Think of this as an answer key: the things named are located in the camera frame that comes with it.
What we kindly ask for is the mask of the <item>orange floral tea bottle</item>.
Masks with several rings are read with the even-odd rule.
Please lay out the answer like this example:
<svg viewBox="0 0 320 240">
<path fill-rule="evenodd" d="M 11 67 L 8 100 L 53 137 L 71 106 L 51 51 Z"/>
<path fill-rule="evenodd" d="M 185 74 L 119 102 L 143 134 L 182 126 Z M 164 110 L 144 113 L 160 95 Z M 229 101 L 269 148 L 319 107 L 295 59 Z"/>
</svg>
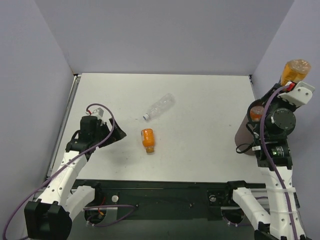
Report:
<svg viewBox="0 0 320 240">
<path fill-rule="evenodd" d="M 264 107 L 260 105 L 253 106 L 250 109 L 249 115 L 253 122 L 259 122 L 264 113 Z"/>
</svg>

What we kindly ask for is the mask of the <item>orange bottle navy label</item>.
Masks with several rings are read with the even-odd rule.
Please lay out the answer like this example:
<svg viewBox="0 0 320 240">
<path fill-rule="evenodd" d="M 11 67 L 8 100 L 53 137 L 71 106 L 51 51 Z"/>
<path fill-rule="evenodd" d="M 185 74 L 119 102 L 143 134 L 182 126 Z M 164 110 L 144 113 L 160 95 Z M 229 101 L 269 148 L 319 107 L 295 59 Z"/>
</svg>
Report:
<svg viewBox="0 0 320 240">
<path fill-rule="evenodd" d="M 298 83 L 308 75 L 311 64 L 304 59 L 293 59 L 288 61 L 281 74 L 280 84 L 285 86 L 288 82 Z"/>
</svg>

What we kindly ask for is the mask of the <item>clear plastic bottle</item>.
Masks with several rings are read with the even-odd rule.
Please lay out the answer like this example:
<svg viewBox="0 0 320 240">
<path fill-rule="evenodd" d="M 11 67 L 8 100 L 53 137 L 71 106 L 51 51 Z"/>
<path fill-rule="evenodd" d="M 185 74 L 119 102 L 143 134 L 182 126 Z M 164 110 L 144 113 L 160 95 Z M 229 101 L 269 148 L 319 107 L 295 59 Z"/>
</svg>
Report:
<svg viewBox="0 0 320 240">
<path fill-rule="evenodd" d="M 150 121 L 158 118 L 163 113 L 168 111 L 175 104 L 175 98 L 171 93 L 167 93 L 144 113 L 142 118 L 145 121 Z"/>
</svg>

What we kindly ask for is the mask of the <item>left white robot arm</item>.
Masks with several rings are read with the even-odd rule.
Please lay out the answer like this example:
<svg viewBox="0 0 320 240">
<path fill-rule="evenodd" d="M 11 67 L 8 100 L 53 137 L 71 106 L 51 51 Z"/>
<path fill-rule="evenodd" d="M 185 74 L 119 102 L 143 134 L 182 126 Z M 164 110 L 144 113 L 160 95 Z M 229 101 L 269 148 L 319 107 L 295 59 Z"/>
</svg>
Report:
<svg viewBox="0 0 320 240">
<path fill-rule="evenodd" d="M 111 128 L 98 114 L 80 120 L 80 129 L 65 147 L 58 170 L 44 184 L 45 190 L 36 201 L 29 201 L 24 208 L 28 237 L 35 240 L 66 240 L 73 220 L 90 204 L 99 205 L 103 193 L 93 186 L 83 185 L 71 193 L 72 187 L 96 148 L 103 148 L 126 137 L 114 118 Z"/>
</svg>

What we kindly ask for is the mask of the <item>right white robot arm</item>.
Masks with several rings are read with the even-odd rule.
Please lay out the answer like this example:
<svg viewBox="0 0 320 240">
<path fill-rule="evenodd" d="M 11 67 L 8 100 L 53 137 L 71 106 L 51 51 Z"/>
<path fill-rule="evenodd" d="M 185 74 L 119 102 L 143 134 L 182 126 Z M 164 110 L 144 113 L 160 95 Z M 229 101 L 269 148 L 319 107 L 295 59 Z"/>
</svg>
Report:
<svg viewBox="0 0 320 240">
<path fill-rule="evenodd" d="M 256 240 L 306 240 L 300 222 L 296 189 L 293 186 L 293 161 L 288 135 L 296 127 L 294 112 L 306 105 L 315 88 L 307 83 L 276 83 L 247 109 L 249 144 L 262 174 L 269 210 L 265 210 L 244 180 L 229 181 L 224 201 L 237 204 L 254 228 Z"/>
</svg>

